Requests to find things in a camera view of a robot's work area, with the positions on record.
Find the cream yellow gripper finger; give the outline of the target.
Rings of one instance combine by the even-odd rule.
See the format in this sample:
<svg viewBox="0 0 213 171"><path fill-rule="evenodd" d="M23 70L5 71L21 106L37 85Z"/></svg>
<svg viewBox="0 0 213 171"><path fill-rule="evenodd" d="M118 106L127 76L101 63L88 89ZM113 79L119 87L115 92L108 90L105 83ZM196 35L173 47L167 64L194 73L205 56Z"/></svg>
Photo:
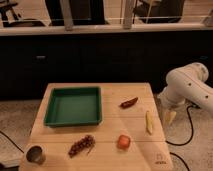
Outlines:
<svg viewBox="0 0 213 171"><path fill-rule="evenodd" d="M176 111L168 111L165 115L165 124L170 125L176 117Z"/></svg>

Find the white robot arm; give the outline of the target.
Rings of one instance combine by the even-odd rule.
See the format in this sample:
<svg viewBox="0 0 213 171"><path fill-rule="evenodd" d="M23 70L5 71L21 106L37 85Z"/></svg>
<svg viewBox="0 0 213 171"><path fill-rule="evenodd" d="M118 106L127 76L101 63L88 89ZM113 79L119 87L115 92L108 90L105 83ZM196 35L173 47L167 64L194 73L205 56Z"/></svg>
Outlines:
<svg viewBox="0 0 213 171"><path fill-rule="evenodd" d="M206 84L207 67L194 62L175 68L166 75L166 86L158 95L162 105L163 125L168 126L176 116L175 109L189 100L213 114L213 87Z"/></svg>

